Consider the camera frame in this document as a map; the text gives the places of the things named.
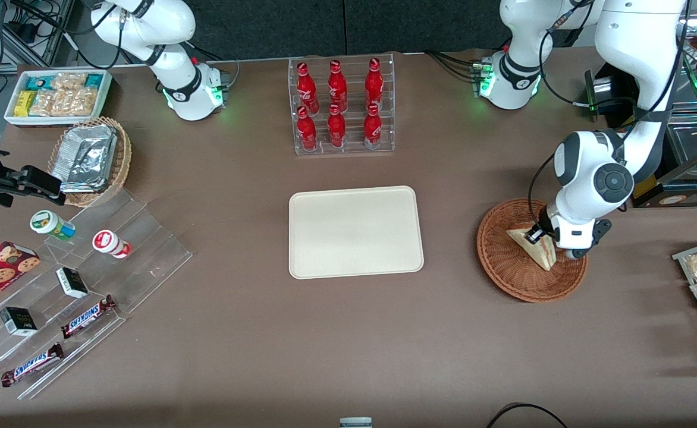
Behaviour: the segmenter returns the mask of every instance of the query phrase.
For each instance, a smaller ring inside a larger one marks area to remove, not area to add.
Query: wicker basket
[[[533,201],[537,216],[546,205]],[[519,299],[546,303],[567,297],[584,280],[587,257],[570,260],[560,250],[555,266],[545,271],[507,234],[509,228],[525,222],[532,222],[526,198],[508,200],[487,212],[476,236],[481,265],[499,288]]]
[[[126,181],[126,176],[129,173],[129,162],[131,161],[131,141],[129,136],[124,132],[124,128],[113,119],[108,117],[98,117],[98,119],[87,120],[81,124],[73,125],[77,127],[93,127],[94,125],[109,125],[118,133],[118,140],[115,144],[115,154],[113,155],[113,163],[111,165],[110,177],[108,178],[108,187],[100,193],[66,193],[65,204],[85,208],[90,206],[99,197],[108,199],[107,195],[114,195],[121,190]],[[58,139],[58,144],[52,149],[52,156],[47,162],[47,173],[52,172],[52,166],[55,165],[55,159],[58,158],[58,150],[61,147],[63,136]]]

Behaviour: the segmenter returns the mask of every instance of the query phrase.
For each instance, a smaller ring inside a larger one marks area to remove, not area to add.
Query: coca-cola bottle
[[[336,103],[341,113],[349,109],[349,90],[346,78],[341,73],[341,62],[330,61],[330,78],[327,79],[327,87],[330,89],[330,102]]]
[[[365,107],[378,105],[378,109],[383,108],[383,75],[381,75],[381,60],[370,59],[370,73],[365,79]]]
[[[365,147],[375,150],[381,145],[381,127],[383,121],[378,116],[378,105],[370,105],[365,117]]]
[[[327,129],[330,132],[330,144],[340,149],[346,142],[346,120],[341,114],[341,108],[337,103],[330,105],[330,117],[327,118]]]
[[[309,110],[309,114],[314,115],[319,111],[319,101],[316,100],[316,85],[314,79],[309,75],[309,67],[305,62],[296,65],[299,72],[299,98],[302,104]]]
[[[299,106],[299,121],[296,122],[296,128],[299,129],[299,138],[302,141],[303,150],[313,152],[316,150],[316,126],[314,121],[309,117],[309,112],[305,106]]]

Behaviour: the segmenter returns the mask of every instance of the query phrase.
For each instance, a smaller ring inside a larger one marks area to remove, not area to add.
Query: snickers bar
[[[72,322],[61,327],[63,331],[63,338],[68,339],[73,336],[77,331],[83,330],[87,325],[90,325],[94,320],[101,317],[103,314],[115,306],[115,302],[110,295],[107,295],[103,300],[98,301],[92,308],[84,312],[84,314],[79,315]]]
[[[16,367],[15,370],[9,370],[2,374],[2,386],[9,387],[15,382],[18,382],[23,376],[31,372],[35,372],[50,363],[54,363],[58,360],[63,360],[63,348],[61,344],[52,345],[52,348],[48,349],[47,352],[40,353],[31,360],[25,362],[22,366]]]

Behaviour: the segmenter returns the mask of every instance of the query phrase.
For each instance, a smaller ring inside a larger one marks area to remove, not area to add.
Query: bottle cap
[[[109,253],[118,247],[118,237],[110,230],[101,230],[92,238],[92,246],[101,253]]]
[[[31,216],[29,225],[36,233],[50,233],[58,227],[58,215],[55,212],[42,209]]]
[[[299,62],[299,64],[296,65],[296,70],[299,71],[299,76],[309,75],[309,67],[305,62]]]
[[[370,71],[380,71],[381,70],[381,60],[377,58],[370,59]]]

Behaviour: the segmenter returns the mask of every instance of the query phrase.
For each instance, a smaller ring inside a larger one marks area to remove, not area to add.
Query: yellow snack package
[[[19,92],[18,101],[16,101],[16,106],[13,109],[13,116],[29,116],[29,108],[31,108],[31,105],[34,102],[34,97],[36,97],[36,92],[34,92],[34,90],[22,90]]]

